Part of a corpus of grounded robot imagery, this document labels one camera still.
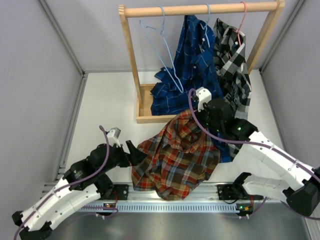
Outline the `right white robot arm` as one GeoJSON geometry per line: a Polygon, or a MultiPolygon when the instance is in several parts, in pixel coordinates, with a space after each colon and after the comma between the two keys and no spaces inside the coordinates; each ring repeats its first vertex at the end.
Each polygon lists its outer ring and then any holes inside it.
{"type": "Polygon", "coordinates": [[[233,182],[233,194],[243,199],[259,195],[286,202],[298,214],[309,218],[320,203],[320,169],[305,164],[280,149],[246,119],[235,116],[223,99],[200,100],[196,117],[216,140],[233,144],[238,159],[256,160],[279,178],[243,172],[233,182]]]}

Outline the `red brown plaid shirt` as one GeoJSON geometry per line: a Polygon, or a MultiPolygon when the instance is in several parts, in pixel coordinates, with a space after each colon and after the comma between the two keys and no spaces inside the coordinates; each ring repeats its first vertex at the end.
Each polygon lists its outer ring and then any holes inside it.
{"type": "Polygon", "coordinates": [[[171,190],[183,198],[209,180],[221,157],[220,150],[199,128],[189,109],[137,148],[147,157],[132,167],[134,190],[154,189],[161,194],[171,190]]]}

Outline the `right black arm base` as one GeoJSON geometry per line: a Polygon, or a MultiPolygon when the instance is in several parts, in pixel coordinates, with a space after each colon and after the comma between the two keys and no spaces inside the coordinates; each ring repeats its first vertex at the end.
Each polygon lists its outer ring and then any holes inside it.
{"type": "Polygon", "coordinates": [[[264,201],[265,198],[261,195],[248,194],[244,189],[243,184],[245,180],[252,174],[248,172],[241,173],[233,183],[224,183],[217,185],[218,199],[225,202],[226,204],[235,204],[237,201],[244,200],[249,203],[238,203],[236,209],[239,213],[236,215],[239,219],[249,219],[250,215],[255,212],[254,203],[255,200],[264,201]]]}

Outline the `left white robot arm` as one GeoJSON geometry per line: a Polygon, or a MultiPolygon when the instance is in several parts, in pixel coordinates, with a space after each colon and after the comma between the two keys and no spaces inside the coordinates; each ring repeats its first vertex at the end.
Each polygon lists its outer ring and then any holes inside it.
{"type": "Polygon", "coordinates": [[[115,167],[137,166],[147,156],[131,141],[126,144],[129,152],[117,143],[98,145],[85,159],[73,163],[36,204],[16,211],[12,215],[18,226],[14,239],[45,240],[60,223],[85,205],[109,199],[114,193],[114,184],[106,173],[115,167]]]}

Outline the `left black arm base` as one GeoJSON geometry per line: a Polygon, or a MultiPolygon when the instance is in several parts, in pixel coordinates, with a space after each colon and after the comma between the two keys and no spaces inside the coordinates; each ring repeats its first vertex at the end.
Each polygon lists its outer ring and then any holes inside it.
{"type": "Polygon", "coordinates": [[[108,190],[100,200],[107,201],[103,204],[104,210],[111,210],[117,207],[118,201],[126,201],[129,194],[128,184],[115,184],[112,190],[108,190]]]}

